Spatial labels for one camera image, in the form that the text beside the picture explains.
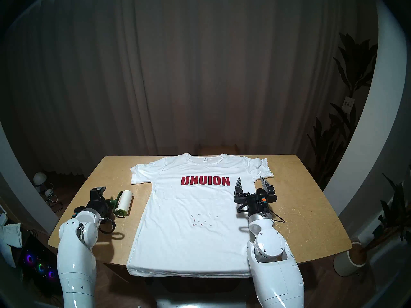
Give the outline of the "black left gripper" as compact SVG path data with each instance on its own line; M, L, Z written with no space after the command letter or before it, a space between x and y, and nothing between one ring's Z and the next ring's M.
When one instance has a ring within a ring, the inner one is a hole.
M107 217L110 213L109 204L106 199L104 199L105 190L105 186L91 189L91 199L85 206L86 209L95 210L99 214L99 217Z

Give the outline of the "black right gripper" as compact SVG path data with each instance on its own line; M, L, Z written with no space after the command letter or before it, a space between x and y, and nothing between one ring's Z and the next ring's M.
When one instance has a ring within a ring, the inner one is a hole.
M260 177L260 181L262 183L262 188L267 194L244 194L241 177L237 179L234 195L234 202L240 204L236 210L237 213L248 213L248 215L261 213L262 215L266 215L269 212L268 204L277 201L277 195L274 194L274 186L263 177Z

